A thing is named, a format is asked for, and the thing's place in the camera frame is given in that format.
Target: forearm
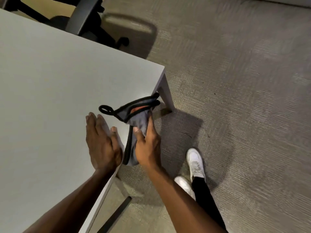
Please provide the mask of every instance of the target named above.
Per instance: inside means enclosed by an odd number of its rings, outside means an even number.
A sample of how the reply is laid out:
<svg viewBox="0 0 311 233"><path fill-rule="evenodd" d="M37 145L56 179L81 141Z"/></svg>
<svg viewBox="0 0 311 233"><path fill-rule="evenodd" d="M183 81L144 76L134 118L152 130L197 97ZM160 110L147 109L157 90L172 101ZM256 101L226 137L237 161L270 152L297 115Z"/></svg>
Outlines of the forearm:
<svg viewBox="0 0 311 233"><path fill-rule="evenodd" d="M191 196L168 176L163 168L146 170L165 204L177 233L225 232Z"/></svg>
<svg viewBox="0 0 311 233"><path fill-rule="evenodd" d="M24 233L78 232L115 169L95 171Z"/></svg>

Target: fingernail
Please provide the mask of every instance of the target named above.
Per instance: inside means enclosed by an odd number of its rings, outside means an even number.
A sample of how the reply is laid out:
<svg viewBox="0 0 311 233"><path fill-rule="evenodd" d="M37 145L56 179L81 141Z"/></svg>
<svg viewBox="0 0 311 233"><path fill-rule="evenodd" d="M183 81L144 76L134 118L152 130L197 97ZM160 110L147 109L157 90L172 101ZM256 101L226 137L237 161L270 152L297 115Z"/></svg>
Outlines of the fingernail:
<svg viewBox="0 0 311 233"><path fill-rule="evenodd" d="M110 131L112 131L112 132L117 132L118 130L117 130L116 127L111 127Z"/></svg>

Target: gray fabric bag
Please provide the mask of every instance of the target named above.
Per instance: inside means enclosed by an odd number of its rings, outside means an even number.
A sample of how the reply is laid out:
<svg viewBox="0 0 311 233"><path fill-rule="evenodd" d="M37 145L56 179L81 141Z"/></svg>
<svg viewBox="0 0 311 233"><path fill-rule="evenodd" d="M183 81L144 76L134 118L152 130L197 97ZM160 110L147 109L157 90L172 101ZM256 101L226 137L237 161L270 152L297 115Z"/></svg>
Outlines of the gray fabric bag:
<svg viewBox="0 0 311 233"><path fill-rule="evenodd" d="M130 125L122 160L123 164L129 166L138 164L135 155L137 139L133 133L133 127L138 127L143 135L146 136L148 112L160 104L160 101L157 100L159 96L159 93L154 93L152 96L144 97L123 105L117 110L113 110L113 108L107 105L99 106L99 111L101 113L115 116L120 121Z"/></svg>

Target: chair caster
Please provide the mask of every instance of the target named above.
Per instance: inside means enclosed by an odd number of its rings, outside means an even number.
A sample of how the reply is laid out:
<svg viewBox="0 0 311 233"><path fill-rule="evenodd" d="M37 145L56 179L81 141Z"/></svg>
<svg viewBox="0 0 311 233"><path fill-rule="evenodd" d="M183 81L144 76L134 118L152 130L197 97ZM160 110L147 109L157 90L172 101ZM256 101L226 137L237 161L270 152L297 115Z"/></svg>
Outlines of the chair caster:
<svg viewBox="0 0 311 233"><path fill-rule="evenodd" d="M121 37L117 41L116 48L119 49L121 45L128 46L130 44L130 40L126 37Z"/></svg>

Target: shoe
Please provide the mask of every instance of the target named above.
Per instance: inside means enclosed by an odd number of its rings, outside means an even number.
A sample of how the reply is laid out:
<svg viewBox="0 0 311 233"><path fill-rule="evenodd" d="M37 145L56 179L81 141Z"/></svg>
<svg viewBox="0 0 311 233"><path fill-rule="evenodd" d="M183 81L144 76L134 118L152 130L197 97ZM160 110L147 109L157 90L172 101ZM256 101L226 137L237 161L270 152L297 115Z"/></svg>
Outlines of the shoe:
<svg viewBox="0 0 311 233"><path fill-rule="evenodd" d="M190 168L190 179L191 182L195 176L204 178L205 180L205 173L203 168L203 161L199 151L195 148L188 149L186 153L187 163Z"/></svg>
<svg viewBox="0 0 311 233"><path fill-rule="evenodd" d="M195 200L195 194L192 190L189 182L182 176L177 176L174 181L188 194Z"/></svg>

